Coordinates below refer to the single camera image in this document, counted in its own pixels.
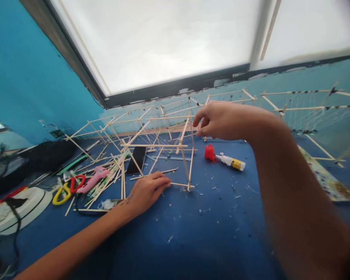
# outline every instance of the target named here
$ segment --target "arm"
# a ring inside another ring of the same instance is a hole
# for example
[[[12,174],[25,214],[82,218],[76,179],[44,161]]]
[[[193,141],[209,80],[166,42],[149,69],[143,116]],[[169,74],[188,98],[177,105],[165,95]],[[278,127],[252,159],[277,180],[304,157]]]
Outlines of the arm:
[[[111,234],[148,210],[170,185],[171,180],[159,171],[139,179],[124,201],[96,222],[58,245],[18,275],[16,280],[64,279],[79,262]]]
[[[335,214],[292,138],[261,108],[210,102],[197,136],[245,139],[257,163],[264,216],[276,254],[290,279],[340,279],[350,258],[350,229]]]

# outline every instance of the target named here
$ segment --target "hand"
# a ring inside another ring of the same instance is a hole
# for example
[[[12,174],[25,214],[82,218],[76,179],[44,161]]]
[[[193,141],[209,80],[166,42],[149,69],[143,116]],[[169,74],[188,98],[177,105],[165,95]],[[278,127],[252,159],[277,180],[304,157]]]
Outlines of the hand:
[[[252,139],[259,133],[258,125],[262,122],[268,119],[279,120],[262,108],[225,101],[210,101],[198,111],[193,126],[196,127],[202,118],[196,136],[223,140]]]
[[[159,171],[138,179],[123,203],[130,208],[133,217],[139,216],[157,201],[161,193],[171,186],[171,182]]]

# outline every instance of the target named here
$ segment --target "finger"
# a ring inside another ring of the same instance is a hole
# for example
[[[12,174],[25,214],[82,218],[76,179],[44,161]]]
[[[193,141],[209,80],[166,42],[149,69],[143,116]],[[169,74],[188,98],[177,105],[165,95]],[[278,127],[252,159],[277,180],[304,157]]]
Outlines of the finger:
[[[150,174],[149,176],[150,179],[157,179],[157,178],[161,178],[161,177],[166,177],[163,173],[161,173],[160,171],[156,171],[153,174]]]
[[[162,186],[158,187],[158,188],[155,190],[154,194],[153,194],[153,199],[154,199],[154,201],[157,201],[158,198],[159,198],[159,196],[161,195],[161,193],[162,193],[165,189],[169,188],[170,186],[171,186],[171,183],[168,183],[168,184],[165,184],[165,185],[162,185]]]
[[[203,107],[197,112],[196,116],[194,117],[193,127],[198,126],[198,123],[200,122],[200,120],[205,116],[206,116],[206,109],[205,107]]]
[[[201,128],[203,128],[204,126],[207,126],[209,124],[210,120],[208,117],[204,117],[202,122],[201,122]]]
[[[196,132],[196,136],[198,137],[202,137],[202,136],[210,136],[211,132],[212,132],[212,127],[213,124],[212,122],[210,122],[207,126],[200,128],[197,132]]]
[[[162,177],[162,178],[158,178],[158,179],[153,180],[153,183],[152,183],[151,187],[153,189],[156,189],[156,188],[158,188],[161,185],[168,184],[168,183],[171,183],[171,182],[172,181],[170,180],[170,178]]]

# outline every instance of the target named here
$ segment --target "forearm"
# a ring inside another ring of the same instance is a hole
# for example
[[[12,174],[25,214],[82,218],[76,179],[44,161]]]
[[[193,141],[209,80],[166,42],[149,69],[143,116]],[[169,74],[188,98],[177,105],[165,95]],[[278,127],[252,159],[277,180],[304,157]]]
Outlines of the forearm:
[[[265,219],[276,253],[292,278],[338,277],[350,255],[350,230],[337,217],[289,128],[262,119],[249,141]]]
[[[126,205],[118,205],[43,256],[23,271],[16,280],[64,279],[79,262],[132,218]]]

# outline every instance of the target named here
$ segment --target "pink hot glue gun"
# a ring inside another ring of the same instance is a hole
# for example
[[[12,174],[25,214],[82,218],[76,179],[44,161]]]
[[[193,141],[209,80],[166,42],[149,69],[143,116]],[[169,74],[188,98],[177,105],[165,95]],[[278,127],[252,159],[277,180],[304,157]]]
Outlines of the pink hot glue gun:
[[[97,166],[94,170],[96,173],[87,182],[87,184],[77,190],[77,193],[85,194],[89,192],[90,189],[92,189],[100,179],[105,178],[109,174],[109,170],[103,168],[102,166]]]

